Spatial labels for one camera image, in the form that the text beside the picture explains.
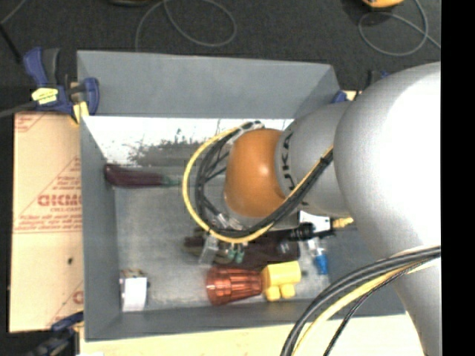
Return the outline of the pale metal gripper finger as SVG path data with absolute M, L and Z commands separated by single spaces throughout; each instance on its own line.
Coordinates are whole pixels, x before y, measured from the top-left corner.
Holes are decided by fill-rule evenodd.
M 200 265 L 212 265 L 219 251 L 219 240 L 213 236 L 207 236 L 198 259 Z

